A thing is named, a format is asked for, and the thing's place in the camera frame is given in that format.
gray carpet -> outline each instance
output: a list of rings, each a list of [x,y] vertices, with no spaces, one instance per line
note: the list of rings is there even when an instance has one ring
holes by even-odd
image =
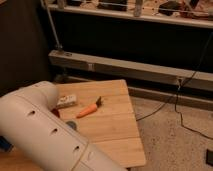
[[[131,97],[136,117],[156,110],[162,102]],[[213,137],[213,111],[178,106],[184,124]],[[180,126],[180,115],[167,104],[155,115],[138,122],[147,164],[132,171],[213,171],[205,164],[206,149],[213,141]]]

wall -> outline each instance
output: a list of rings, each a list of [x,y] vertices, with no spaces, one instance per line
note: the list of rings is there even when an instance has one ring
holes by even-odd
[[[0,5],[0,95],[51,79],[39,4],[39,0],[8,0]]]

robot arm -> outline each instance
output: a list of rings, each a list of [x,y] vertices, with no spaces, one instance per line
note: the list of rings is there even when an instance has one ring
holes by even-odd
[[[40,82],[0,99],[0,132],[45,171],[125,171],[53,115],[58,90]]]

wooden table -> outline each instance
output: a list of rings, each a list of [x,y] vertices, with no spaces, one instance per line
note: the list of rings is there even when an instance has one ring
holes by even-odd
[[[143,145],[124,80],[59,84],[60,95],[76,94],[76,106],[60,110],[64,121],[77,123],[78,132],[96,144],[123,167],[143,166],[146,163]],[[101,96],[103,105],[81,119],[76,114]],[[40,171],[41,169],[14,148],[0,152],[0,170]]]

wire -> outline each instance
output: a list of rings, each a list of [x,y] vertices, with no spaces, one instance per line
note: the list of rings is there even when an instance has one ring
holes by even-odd
[[[156,114],[157,112],[162,110],[166,106],[166,104],[169,103],[171,101],[171,99],[176,95],[174,108],[175,108],[175,112],[180,115],[181,127],[185,128],[185,129],[187,129],[187,130],[189,130],[191,132],[194,132],[194,133],[196,133],[196,134],[198,134],[198,135],[200,135],[200,136],[202,136],[204,138],[207,138],[209,140],[213,140],[213,137],[210,137],[210,136],[208,136],[208,135],[206,135],[206,134],[204,134],[204,133],[202,133],[200,131],[197,131],[197,130],[194,130],[192,128],[189,128],[189,127],[185,126],[184,125],[184,119],[183,119],[183,113],[177,110],[177,105],[178,105],[178,100],[179,100],[179,93],[181,91],[181,88],[184,87],[186,84],[188,84],[194,78],[196,73],[199,71],[200,66],[202,65],[202,63],[204,61],[204,58],[206,56],[206,52],[208,50],[210,41],[212,40],[212,37],[213,37],[213,32],[210,33],[210,35],[209,35],[209,37],[208,37],[208,39],[207,39],[207,41],[205,43],[205,46],[204,46],[203,51],[201,53],[201,57],[199,59],[199,62],[198,62],[198,65],[197,65],[196,69],[194,70],[194,72],[192,73],[192,75],[188,79],[186,79],[183,82],[179,81],[179,85],[178,85],[176,93],[174,93],[171,96],[169,96],[169,98],[157,110],[155,110],[154,112],[152,112],[152,113],[150,113],[150,114],[148,114],[146,116],[143,116],[141,118],[136,119],[136,121],[140,121],[140,120],[143,120],[143,119],[148,118],[150,116],[153,116],[154,114]]]
[[[167,100],[166,100],[162,105],[160,105],[160,106],[157,108],[157,110],[155,110],[154,112],[152,112],[152,113],[150,113],[150,114],[148,114],[148,115],[146,115],[146,116],[143,116],[143,117],[141,117],[141,118],[136,119],[136,121],[143,120],[143,119],[145,119],[145,118],[148,118],[148,117],[150,117],[150,116],[152,116],[152,115],[158,113],[161,109],[163,109],[163,108],[166,106],[167,103],[169,103],[169,102],[171,101],[171,99],[172,99],[174,96],[175,96],[175,94],[170,95],[170,96],[167,98]]]
[[[184,122],[183,122],[183,113],[177,110],[178,100],[179,100],[179,95],[176,94],[175,112],[180,115],[180,124],[181,124],[181,127],[185,128],[185,129],[187,129],[187,130],[189,130],[189,131],[191,131],[191,132],[193,132],[195,134],[198,134],[198,135],[200,135],[200,136],[202,136],[204,138],[207,138],[209,140],[213,140],[213,137],[210,137],[210,136],[208,136],[208,135],[206,135],[206,134],[204,134],[204,133],[202,133],[200,131],[197,131],[195,129],[189,128],[189,127],[187,127],[187,126],[184,125]]]

